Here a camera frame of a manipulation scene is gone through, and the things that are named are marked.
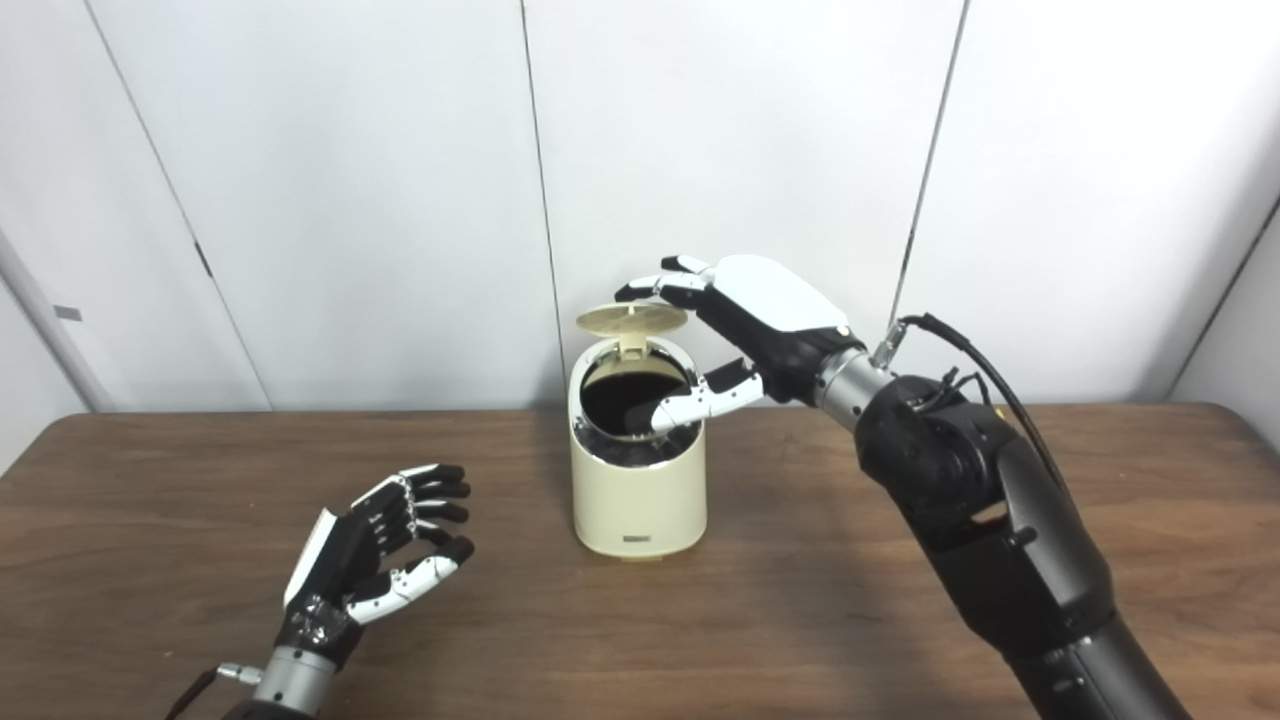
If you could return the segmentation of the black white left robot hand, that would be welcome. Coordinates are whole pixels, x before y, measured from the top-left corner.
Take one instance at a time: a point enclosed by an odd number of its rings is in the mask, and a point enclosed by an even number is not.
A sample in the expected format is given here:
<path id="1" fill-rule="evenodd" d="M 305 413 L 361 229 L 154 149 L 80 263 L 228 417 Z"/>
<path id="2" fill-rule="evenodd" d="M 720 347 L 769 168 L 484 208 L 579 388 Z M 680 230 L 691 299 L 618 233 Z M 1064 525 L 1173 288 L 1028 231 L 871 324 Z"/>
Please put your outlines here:
<path id="1" fill-rule="evenodd" d="M 276 647 L 343 669 L 365 626 L 399 612 L 458 571 L 475 544 L 448 532 L 471 495 L 462 466 L 394 471 L 349 503 L 323 509 L 285 585 Z"/>

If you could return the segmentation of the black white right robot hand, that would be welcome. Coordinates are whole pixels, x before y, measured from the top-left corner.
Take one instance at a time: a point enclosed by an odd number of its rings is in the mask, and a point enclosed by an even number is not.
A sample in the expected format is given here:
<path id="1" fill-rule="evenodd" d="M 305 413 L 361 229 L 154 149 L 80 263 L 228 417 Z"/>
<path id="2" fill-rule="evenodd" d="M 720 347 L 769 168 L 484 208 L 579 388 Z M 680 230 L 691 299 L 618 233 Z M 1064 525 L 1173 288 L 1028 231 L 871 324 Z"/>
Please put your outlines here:
<path id="1" fill-rule="evenodd" d="M 630 434 L 664 433 L 762 398 L 819 407 L 827 366 L 865 348 L 844 311 L 774 260 L 733 255 L 708 264 L 677 255 L 660 266 L 660 274 L 625 284 L 614 300 L 659 299 L 690 311 L 742 356 L 686 389 L 627 410 Z"/>

